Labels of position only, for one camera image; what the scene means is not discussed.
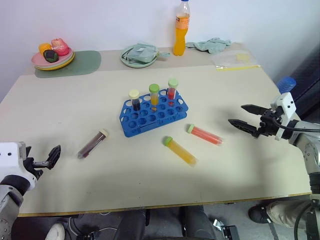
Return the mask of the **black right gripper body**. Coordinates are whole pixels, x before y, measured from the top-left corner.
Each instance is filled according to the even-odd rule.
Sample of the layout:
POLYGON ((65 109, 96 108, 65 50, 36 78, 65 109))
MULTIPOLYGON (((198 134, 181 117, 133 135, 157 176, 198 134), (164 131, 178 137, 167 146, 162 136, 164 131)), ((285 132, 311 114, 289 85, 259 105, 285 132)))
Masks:
POLYGON ((282 108, 277 108, 276 110, 272 110, 269 108, 264 115, 260 117, 259 128, 257 129, 257 136, 254 138, 258 138, 260 135, 268 136, 275 136, 279 130, 274 121, 277 121, 282 115, 282 108))

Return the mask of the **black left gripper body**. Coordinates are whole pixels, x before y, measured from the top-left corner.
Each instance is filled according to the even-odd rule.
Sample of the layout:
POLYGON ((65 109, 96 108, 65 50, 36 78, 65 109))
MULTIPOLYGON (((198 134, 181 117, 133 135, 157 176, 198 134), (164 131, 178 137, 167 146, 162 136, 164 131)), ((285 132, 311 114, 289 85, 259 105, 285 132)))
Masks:
POLYGON ((23 161, 23 166, 24 168, 31 173, 33 176, 35 176, 35 178, 38 180, 42 174, 43 174, 43 170, 36 170, 33 166, 34 163, 34 158, 33 157, 29 157, 29 153, 31 151, 31 146, 27 146, 26 147, 26 159, 23 161))

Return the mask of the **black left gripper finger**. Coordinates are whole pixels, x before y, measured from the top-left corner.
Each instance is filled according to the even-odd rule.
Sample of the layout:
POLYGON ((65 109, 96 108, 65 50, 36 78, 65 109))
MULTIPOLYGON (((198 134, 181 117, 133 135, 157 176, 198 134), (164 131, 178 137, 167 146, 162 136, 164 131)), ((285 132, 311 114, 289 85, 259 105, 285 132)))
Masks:
POLYGON ((57 161, 60 158, 60 155, 61 155, 61 146, 57 145, 50 151, 50 153, 48 154, 47 160, 38 161, 38 162, 34 161, 33 167, 35 169, 47 168, 51 170, 56 165, 57 161))

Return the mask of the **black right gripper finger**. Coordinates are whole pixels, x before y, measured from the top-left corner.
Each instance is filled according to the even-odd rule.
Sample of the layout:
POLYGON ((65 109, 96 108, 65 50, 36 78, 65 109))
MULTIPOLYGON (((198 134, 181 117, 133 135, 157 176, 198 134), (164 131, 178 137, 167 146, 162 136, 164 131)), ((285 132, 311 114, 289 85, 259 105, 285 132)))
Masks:
POLYGON ((263 116, 267 111, 269 111, 269 108, 253 105, 253 104, 245 104, 241 106, 242 109, 247 111, 250 114, 254 115, 260 115, 263 116))
POLYGON ((253 125, 248 124, 245 121, 239 120, 239 119, 228 119, 228 122, 238 130, 241 130, 243 132, 246 132, 250 134, 253 137, 257 136, 257 128, 253 125))

